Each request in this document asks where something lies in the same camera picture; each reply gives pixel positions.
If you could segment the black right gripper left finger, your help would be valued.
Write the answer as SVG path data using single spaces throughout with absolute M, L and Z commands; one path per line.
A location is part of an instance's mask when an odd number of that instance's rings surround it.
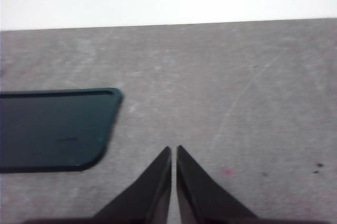
M 144 172 L 96 213 L 100 223 L 167 223 L 172 188 L 172 151 L 165 147 Z

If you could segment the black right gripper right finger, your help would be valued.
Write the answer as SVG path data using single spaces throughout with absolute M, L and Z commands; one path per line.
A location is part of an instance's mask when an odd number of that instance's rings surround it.
M 259 217 L 217 184 L 183 146 L 177 147 L 176 190 L 183 223 L 248 223 Z

